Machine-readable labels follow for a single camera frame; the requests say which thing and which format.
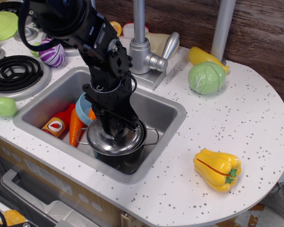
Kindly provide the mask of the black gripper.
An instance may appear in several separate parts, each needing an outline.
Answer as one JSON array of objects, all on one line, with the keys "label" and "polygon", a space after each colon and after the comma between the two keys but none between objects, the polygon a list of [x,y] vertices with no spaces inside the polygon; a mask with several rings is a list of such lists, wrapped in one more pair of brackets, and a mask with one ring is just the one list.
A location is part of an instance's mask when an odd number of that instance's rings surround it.
[{"label": "black gripper", "polygon": [[82,89],[107,135],[122,138],[136,130],[139,117],[130,104],[134,91],[131,82],[121,82],[115,89],[106,92],[96,90],[88,83]]}]

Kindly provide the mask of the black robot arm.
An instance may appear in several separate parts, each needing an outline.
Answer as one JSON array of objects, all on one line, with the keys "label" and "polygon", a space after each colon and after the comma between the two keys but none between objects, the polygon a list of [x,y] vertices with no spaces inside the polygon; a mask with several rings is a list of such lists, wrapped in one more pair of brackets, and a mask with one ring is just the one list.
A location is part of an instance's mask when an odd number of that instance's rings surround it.
[{"label": "black robot arm", "polygon": [[68,43],[77,49],[88,66],[91,80],[83,85],[104,131],[119,135],[125,128],[137,131],[139,118],[130,104],[136,80],[130,72],[132,58],[122,46],[116,31],[89,0],[26,0],[19,12],[18,31],[27,40],[24,23],[28,16],[52,40],[41,46],[29,45],[39,52]]}]

